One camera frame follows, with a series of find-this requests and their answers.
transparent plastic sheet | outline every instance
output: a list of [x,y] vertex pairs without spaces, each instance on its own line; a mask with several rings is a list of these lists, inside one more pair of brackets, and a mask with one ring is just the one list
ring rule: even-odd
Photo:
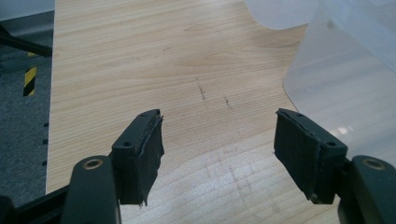
[[318,0],[245,0],[254,20],[275,30],[307,24],[312,20]]
[[297,109],[396,165],[396,0],[322,0],[284,80]]

scratch mark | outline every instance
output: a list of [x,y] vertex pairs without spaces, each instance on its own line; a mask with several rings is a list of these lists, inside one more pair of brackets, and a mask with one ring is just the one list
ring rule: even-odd
[[204,100],[206,99],[206,97],[205,97],[205,91],[204,91],[204,89],[202,88],[201,84],[199,83],[198,77],[197,77],[195,80],[197,81],[199,91],[201,92],[201,95],[202,95],[202,100],[204,101]]
[[225,104],[228,106],[228,108],[230,108],[231,110],[233,110],[233,107],[230,106],[230,101],[227,99],[227,97],[224,96],[224,100],[225,100]]
[[279,214],[281,212],[280,208],[275,203],[272,203],[271,207],[273,209],[273,213]]

wooden table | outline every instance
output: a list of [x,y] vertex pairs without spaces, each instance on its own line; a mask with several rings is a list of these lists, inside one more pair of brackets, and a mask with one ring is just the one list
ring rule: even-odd
[[47,191],[160,108],[162,167],[124,223],[337,223],[337,201],[314,206],[274,155],[304,31],[264,28],[242,0],[58,0]]

gray carpet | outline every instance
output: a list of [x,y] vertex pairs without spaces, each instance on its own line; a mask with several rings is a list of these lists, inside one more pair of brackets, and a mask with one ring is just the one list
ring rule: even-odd
[[[12,35],[52,47],[53,12],[0,21]],[[36,67],[35,94],[23,96]],[[45,194],[51,58],[0,45],[0,194],[20,206]]]

